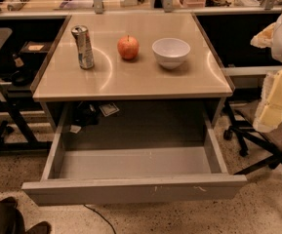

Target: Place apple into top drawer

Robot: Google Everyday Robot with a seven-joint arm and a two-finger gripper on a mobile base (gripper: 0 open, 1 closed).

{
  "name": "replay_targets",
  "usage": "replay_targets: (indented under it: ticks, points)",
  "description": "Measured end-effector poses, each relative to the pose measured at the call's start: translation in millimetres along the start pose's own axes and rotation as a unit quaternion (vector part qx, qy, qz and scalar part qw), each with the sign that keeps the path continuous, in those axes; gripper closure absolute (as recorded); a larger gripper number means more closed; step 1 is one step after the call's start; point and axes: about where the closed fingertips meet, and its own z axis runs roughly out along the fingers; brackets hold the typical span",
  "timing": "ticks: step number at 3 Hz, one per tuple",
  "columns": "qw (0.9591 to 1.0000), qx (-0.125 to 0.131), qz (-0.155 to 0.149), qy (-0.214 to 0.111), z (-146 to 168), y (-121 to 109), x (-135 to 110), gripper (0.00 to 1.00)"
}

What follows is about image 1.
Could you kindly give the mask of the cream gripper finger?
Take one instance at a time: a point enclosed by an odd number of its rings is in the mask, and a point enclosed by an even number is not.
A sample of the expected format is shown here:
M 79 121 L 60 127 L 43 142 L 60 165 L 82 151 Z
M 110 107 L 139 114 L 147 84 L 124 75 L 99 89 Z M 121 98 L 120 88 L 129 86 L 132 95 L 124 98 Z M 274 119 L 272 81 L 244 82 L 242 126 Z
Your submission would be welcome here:
M 250 44 L 257 48 L 270 48 L 272 46 L 272 39 L 273 39 L 273 30 L 274 30 L 275 23 L 270 24 L 260 33 L 255 35 Z
M 263 80 L 261 101 L 258 104 L 254 129 L 269 133 L 282 123 L 282 69 L 269 72 Z

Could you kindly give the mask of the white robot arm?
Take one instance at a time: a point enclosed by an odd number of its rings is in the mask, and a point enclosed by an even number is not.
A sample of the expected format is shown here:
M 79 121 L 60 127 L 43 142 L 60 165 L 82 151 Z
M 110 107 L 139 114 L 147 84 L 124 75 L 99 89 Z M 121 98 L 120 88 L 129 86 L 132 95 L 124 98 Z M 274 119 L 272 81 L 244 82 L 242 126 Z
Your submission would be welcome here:
M 257 48 L 269 48 L 273 59 L 282 62 L 282 14 L 276 22 L 255 35 L 250 44 Z M 268 72 L 262 85 L 261 101 L 254 118 L 254 129 L 269 133 L 282 122 L 282 69 Z

